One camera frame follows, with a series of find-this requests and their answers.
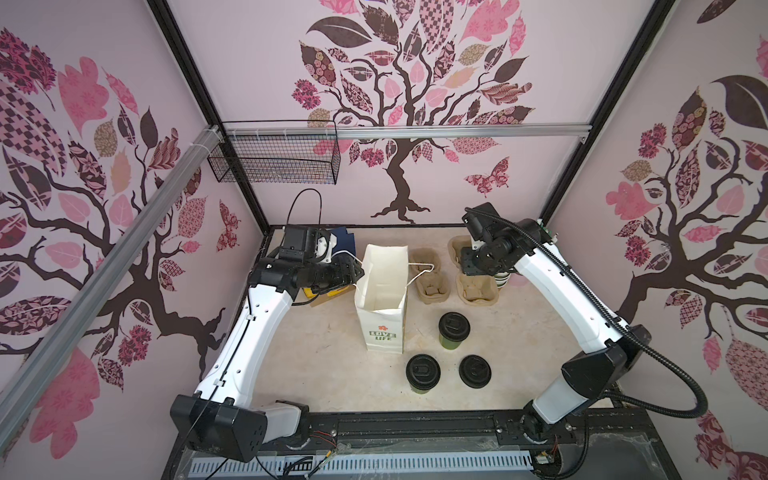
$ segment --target butterfly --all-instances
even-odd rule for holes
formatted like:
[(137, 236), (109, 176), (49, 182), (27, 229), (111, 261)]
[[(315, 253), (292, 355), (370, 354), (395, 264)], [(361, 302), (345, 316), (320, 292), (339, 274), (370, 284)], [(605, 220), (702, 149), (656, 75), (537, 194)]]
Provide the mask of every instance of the butterfly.
[(219, 200), (219, 211), (221, 212), (221, 220), (224, 220), (224, 232), (219, 235), (219, 241), (216, 242), (217, 252), (227, 247), (234, 248), (238, 244), (235, 230), (242, 221), (238, 220), (235, 214), (231, 214), (230, 209), (221, 200)]
[(508, 168), (509, 157), (506, 157), (493, 167), (493, 171), (487, 177), (485, 175), (470, 175), (464, 180), (468, 181), (471, 185), (475, 185), (478, 188), (478, 192), (487, 197), (488, 192), (493, 190), (494, 184), (496, 187), (501, 187), (503, 185), (504, 187), (509, 188), (509, 185), (507, 185), (509, 175), (504, 173)]

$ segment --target white paper bag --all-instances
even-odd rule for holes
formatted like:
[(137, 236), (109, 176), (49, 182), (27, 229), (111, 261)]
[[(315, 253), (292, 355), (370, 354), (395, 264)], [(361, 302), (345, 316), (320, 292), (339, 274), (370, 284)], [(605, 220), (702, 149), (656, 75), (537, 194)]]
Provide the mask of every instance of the white paper bag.
[(368, 350), (402, 353), (408, 291), (408, 247), (368, 245), (355, 308)]

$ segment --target paper bag handle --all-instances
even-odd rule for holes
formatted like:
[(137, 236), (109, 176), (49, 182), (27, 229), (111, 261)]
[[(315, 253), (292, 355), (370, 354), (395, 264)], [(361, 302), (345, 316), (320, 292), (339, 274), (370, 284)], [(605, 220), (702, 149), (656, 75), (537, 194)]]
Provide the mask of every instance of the paper bag handle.
[(419, 272), (418, 274), (416, 274), (416, 276), (414, 276), (414, 277), (411, 279), (411, 281), (410, 281), (410, 282), (408, 282), (408, 285), (410, 285), (411, 283), (413, 283), (413, 280), (416, 280), (417, 278), (419, 278), (419, 275), (421, 275), (422, 273), (429, 273), (429, 272), (432, 272), (432, 271), (434, 271), (434, 270), (435, 270), (435, 264), (434, 264), (434, 263), (409, 263), (409, 265), (425, 265), (425, 266), (426, 266), (426, 265), (429, 265), (431, 268), (430, 268), (429, 270), (422, 270), (421, 272)]

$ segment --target black cup lid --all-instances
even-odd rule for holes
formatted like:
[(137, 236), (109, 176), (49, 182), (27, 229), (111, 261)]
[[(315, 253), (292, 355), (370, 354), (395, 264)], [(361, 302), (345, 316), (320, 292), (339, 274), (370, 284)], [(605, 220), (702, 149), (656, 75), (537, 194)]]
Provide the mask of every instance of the black cup lid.
[(458, 312), (448, 312), (440, 317), (440, 335), (452, 342), (461, 342), (469, 336), (469, 320)]
[(481, 389), (491, 381), (491, 366), (482, 357), (468, 355), (458, 365), (458, 376), (473, 389)]
[(440, 365), (431, 356), (421, 353), (408, 361), (406, 378), (417, 389), (429, 390), (440, 381)]

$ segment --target wall mural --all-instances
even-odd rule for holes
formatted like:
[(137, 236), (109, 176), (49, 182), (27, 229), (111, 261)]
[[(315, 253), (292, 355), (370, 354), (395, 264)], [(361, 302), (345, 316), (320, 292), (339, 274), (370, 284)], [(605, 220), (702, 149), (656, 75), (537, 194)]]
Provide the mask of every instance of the wall mural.
[[(732, 3), (716, 0), (698, 23)], [(768, 77), (762, 38), (757, 54), (760, 71)], [(768, 85), (747, 75), (713, 83), (724, 88), (725, 113), (709, 108), (697, 88), (671, 131), (658, 123), (642, 132), (641, 159), (621, 171), (628, 182), (606, 195), (614, 214), (628, 220), (616, 236), (625, 239), (624, 257), (634, 266), (617, 313), (631, 321), (649, 290), (669, 290), (664, 306), (680, 309), (681, 329), (694, 321), (706, 323), (702, 360), (709, 369), (716, 371), (724, 361), (743, 392), (768, 410), (768, 353), (755, 345), (768, 340), (768, 238), (763, 227), (768, 221), (768, 147), (729, 135), (734, 122), (765, 138)], [(751, 294), (744, 293), (745, 285)], [(722, 309), (728, 331), (713, 325), (715, 308)], [(695, 440), (708, 465), (719, 468), (724, 462), (730, 467), (728, 478), (766, 478), (767, 457), (735, 452), (711, 412), (697, 421), (704, 434)]]
[[(324, 51), (308, 45), (310, 40), (300, 42), (302, 61), (317, 85), (300, 79), (292, 96), (312, 110), (310, 127), (324, 127), (331, 119), (362, 126), (518, 124), (533, 110), (504, 106), (516, 103), (533, 87), (510, 83), (526, 59), (514, 58), (525, 40), (522, 14), (508, 21), (519, 0), (503, 5), (501, 0), (456, 0), (464, 7), (462, 18), (469, 15), (463, 31), (454, 28), (458, 16), (454, 0), (320, 3), (342, 16), (322, 18), (307, 31), (325, 35), (336, 47)], [(368, 52), (362, 57), (344, 50), (363, 45)], [(324, 98), (331, 108), (319, 108)], [(403, 162), (432, 162), (437, 151), (448, 161), (459, 162), (460, 154), (473, 155), (496, 145), (487, 137), (456, 138), (452, 148), (432, 138), (339, 142), (342, 153), (349, 151), (351, 164), (360, 159), (373, 168), (388, 162), (385, 170), (396, 198), (372, 217), (397, 212), (400, 220), (410, 223), (415, 222), (407, 217), (408, 211), (429, 207), (411, 200)], [(324, 153), (327, 146), (320, 142), (317, 148)], [(507, 167), (504, 159), (491, 175), (465, 180), (486, 194), (506, 186)]]
[[(121, 80), (104, 69), (100, 75), (88, 57), (81, 57), (79, 66), (78, 70), (65, 65), (64, 71), (56, 71), (39, 47), (30, 49), (8, 29), (0, 34), (0, 73), (9, 82), (0, 81), (0, 140), (13, 182), (0, 191), (0, 298), (24, 280), (43, 281), (35, 288), (26, 283), (29, 298), (0, 308), (0, 333), (19, 340), (4, 339), (0, 355), (22, 356), (35, 350), (42, 337), (31, 342), (24, 336), (56, 323), (70, 303), (45, 292), (54, 288), (49, 280), (63, 281), (74, 290), (83, 288), (180, 156), (175, 128), (161, 140), (150, 108), (139, 115), (138, 102)], [(30, 98), (41, 91), (53, 108), (57, 82), (61, 104), (71, 119), (69, 128), (58, 130)], [(105, 109), (111, 108), (111, 97), (117, 99), (111, 105), (119, 106), (119, 111)], [(83, 137), (83, 127), (92, 121), (101, 123), (91, 141)], [(67, 139), (66, 147), (62, 138)], [(100, 337), (95, 350), (88, 355), (76, 349), (38, 402), (30, 440), (40, 442), (52, 435), (54, 458), (74, 446), (74, 422), (93, 412), (99, 378), (123, 389), (125, 369), (146, 358), (153, 338), (193, 337), (201, 378), (207, 350), (219, 348), (223, 337), (214, 338), (214, 332), (224, 308), (203, 322), (168, 311), (164, 298), (176, 292), (174, 278), (184, 274), (178, 259), (200, 248), (194, 238), (203, 226), (207, 202), (207, 197), (194, 196), (200, 179), (198, 168), (131, 265), (132, 283), (104, 304), (100, 318), (85, 333)], [(56, 209), (48, 208), (57, 205), (65, 217), (51, 217)], [(240, 222), (223, 202), (219, 207), (224, 230), (217, 251), (237, 245)], [(59, 268), (48, 268), (51, 265)]]

